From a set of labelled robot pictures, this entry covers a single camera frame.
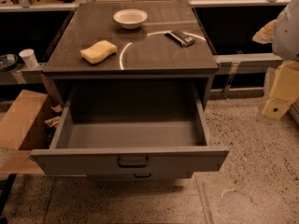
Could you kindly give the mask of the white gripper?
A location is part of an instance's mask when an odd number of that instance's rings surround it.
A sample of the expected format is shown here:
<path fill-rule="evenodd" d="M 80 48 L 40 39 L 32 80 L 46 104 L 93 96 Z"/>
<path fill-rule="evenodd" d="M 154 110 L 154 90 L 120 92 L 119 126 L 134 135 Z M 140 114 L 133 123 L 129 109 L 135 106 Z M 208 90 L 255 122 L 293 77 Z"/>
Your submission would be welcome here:
<path fill-rule="evenodd" d="M 266 119 L 280 120 L 299 98 L 299 62 L 284 62 L 275 72 L 268 99 L 262 108 Z"/>

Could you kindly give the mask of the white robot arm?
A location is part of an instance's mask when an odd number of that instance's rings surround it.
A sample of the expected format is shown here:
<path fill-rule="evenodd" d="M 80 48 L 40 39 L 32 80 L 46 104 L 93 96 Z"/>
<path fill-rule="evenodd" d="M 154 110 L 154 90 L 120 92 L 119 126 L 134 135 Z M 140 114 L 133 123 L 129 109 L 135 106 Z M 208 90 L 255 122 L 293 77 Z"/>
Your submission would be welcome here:
<path fill-rule="evenodd" d="M 273 53 L 284 60 L 259 109 L 259 120 L 272 123 L 280 120 L 299 97 L 299 0 L 291 0 L 252 40 L 271 43 Z"/>

